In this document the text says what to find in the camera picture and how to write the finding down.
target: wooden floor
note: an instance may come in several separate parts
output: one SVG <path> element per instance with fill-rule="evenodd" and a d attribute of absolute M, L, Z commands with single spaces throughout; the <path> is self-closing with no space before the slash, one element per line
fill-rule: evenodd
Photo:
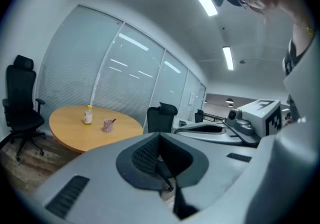
<path fill-rule="evenodd" d="M 44 156 L 40 156 L 40 151 L 30 142 L 27 142 L 21 151 L 21 160 L 19 162 L 16 161 L 16 152 L 20 145 L 20 139 L 17 139 L 13 144 L 8 142 L 0 150 L 0 163 L 7 173 L 10 184 L 15 189 L 21 190 L 28 195 L 31 195 L 36 188 L 57 170 L 79 156 L 79 153 L 66 148 L 54 139 L 39 137 L 34 140 L 43 149 Z M 175 180 L 170 179 L 170 181 L 176 187 Z M 174 189 L 169 192 L 168 185 L 163 181 L 161 197 L 170 209 L 173 209 L 174 206 L 175 191 Z"/>

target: glass wall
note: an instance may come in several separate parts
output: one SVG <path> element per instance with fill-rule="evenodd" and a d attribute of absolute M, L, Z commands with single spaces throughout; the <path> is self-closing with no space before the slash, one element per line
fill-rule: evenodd
<path fill-rule="evenodd" d="M 179 118 L 194 121 L 204 96 L 204 86 L 199 87 L 186 66 L 143 33 L 77 6 L 51 41 L 36 97 L 45 101 L 41 128 L 47 131 L 56 109 L 92 104 L 134 118 L 147 133 L 147 109 L 159 102 L 176 106 Z"/>
<path fill-rule="evenodd" d="M 164 51 L 125 25 L 107 54 L 93 105 L 124 113 L 143 126 Z"/>
<path fill-rule="evenodd" d="M 45 55 L 37 88 L 45 130 L 53 111 L 88 105 L 101 61 L 122 22 L 76 7 L 56 32 Z"/>
<path fill-rule="evenodd" d="M 150 107 L 159 107 L 160 102 L 174 105 L 179 109 L 184 92 L 188 69 L 169 52 L 165 52 L 158 79 L 155 84 Z M 144 133 L 148 133 L 145 122 Z"/>
<path fill-rule="evenodd" d="M 196 99 L 199 93 L 200 81 L 188 71 L 184 91 L 177 117 L 183 120 L 195 121 Z"/>

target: round wooden table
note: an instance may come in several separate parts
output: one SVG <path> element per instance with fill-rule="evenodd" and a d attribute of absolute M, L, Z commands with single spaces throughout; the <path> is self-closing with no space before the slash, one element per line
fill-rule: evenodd
<path fill-rule="evenodd" d="M 92 124 L 84 124 L 87 106 L 65 106 L 54 111 L 50 129 L 60 143 L 83 153 L 88 150 L 142 135 L 142 126 L 130 116 L 107 108 L 92 107 Z M 103 131 L 105 119 L 116 119 L 112 133 Z"/>

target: cup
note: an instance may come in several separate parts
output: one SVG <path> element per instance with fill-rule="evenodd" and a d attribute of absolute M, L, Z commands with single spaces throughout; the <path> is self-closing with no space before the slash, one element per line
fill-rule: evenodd
<path fill-rule="evenodd" d="M 112 131 L 114 130 L 114 124 L 115 122 L 112 122 L 112 119 L 104 119 L 103 122 L 103 131 L 107 134 L 112 133 Z"/>

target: office chair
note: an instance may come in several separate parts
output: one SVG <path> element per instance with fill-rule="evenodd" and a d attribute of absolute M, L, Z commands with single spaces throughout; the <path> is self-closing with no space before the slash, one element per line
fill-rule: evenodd
<path fill-rule="evenodd" d="M 148 132 L 163 132 L 171 133 L 172 124 L 174 122 L 175 115 L 178 114 L 178 110 L 174 105 L 165 104 L 160 102 L 159 107 L 149 107 L 146 112 L 146 118 L 148 122 Z M 171 192 L 174 187 L 168 180 L 173 178 L 168 167 L 164 161 L 157 160 L 155 165 L 155 171 L 158 173 L 164 181 L 169 185 L 168 190 Z"/>
<path fill-rule="evenodd" d="M 40 107 L 45 104 L 42 99 L 36 98 L 38 102 L 37 112 L 34 111 L 32 99 L 36 72 L 33 71 L 34 61 L 30 58 L 18 55 L 13 65 L 6 69 L 6 88 L 7 98 L 2 100 L 6 125 L 11 127 L 11 133 L 8 136 L 11 143 L 15 139 L 22 139 L 20 147 L 16 153 L 15 159 L 20 161 L 20 152 L 27 141 L 30 141 L 40 150 L 40 155 L 44 151 L 33 140 L 33 137 L 44 136 L 44 132 L 36 132 L 36 129 L 45 123 L 40 115 Z"/>
<path fill-rule="evenodd" d="M 194 113 L 194 121 L 196 123 L 201 123 L 204 121 L 204 111 L 201 109 L 198 109 L 197 113 Z"/>

